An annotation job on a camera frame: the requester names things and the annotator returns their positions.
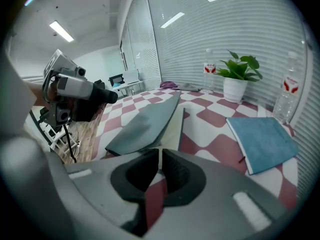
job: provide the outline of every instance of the purple object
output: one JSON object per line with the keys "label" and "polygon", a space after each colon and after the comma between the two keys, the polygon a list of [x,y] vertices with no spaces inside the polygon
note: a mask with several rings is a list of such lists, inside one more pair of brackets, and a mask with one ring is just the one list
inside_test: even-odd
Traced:
{"label": "purple object", "polygon": [[167,82],[161,82],[160,87],[165,88],[165,89],[169,89],[169,88],[175,88],[178,86],[174,82],[167,81]]}

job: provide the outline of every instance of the red and white checkered surface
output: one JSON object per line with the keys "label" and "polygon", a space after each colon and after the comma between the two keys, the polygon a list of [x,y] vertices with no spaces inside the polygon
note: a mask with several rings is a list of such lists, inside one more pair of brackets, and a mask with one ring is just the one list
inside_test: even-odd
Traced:
{"label": "red and white checkered surface", "polygon": [[[115,104],[108,104],[103,112],[94,141],[92,159],[112,158],[106,152],[107,144],[146,105],[163,102],[176,93],[172,89],[156,89],[126,97]],[[256,117],[256,105],[243,101],[231,103],[223,94],[204,94],[181,91],[178,106],[183,106],[183,130],[179,151],[204,159],[220,162],[242,172],[250,179],[276,196],[287,208],[296,205],[298,163],[292,158],[283,164],[255,175],[249,175],[245,161],[239,163],[243,154],[230,130],[227,117]],[[291,135],[292,128],[285,129]],[[150,227],[162,212],[162,200],[166,195],[166,181],[160,174],[146,191],[147,223]]]}

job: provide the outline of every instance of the bottle cap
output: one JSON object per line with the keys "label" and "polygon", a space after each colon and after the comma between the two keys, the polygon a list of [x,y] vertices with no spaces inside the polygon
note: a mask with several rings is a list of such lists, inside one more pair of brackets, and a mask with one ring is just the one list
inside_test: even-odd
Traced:
{"label": "bottle cap", "polygon": [[295,60],[297,60],[297,59],[298,59],[298,54],[296,54],[294,51],[289,51],[289,52],[288,52],[288,57],[289,57],[290,59],[295,59]]}

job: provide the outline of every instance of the white pot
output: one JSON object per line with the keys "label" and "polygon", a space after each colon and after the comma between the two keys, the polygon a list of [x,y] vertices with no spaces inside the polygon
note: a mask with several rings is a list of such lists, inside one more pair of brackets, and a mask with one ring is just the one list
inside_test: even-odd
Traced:
{"label": "white pot", "polygon": [[239,103],[245,93],[248,81],[226,77],[223,82],[224,99],[228,102]]}

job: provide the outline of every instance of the potted plant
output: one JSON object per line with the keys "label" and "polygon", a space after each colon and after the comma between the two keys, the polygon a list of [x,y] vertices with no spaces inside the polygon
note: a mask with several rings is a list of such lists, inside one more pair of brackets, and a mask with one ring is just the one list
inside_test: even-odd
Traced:
{"label": "potted plant", "polygon": [[232,51],[228,52],[233,60],[220,60],[228,69],[219,68],[217,75],[225,77],[223,82],[224,99],[228,102],[239,103],[245,93],[248,81],[257,82],[262,79],[258,71],[259,63],[253,56],[239,56]]}

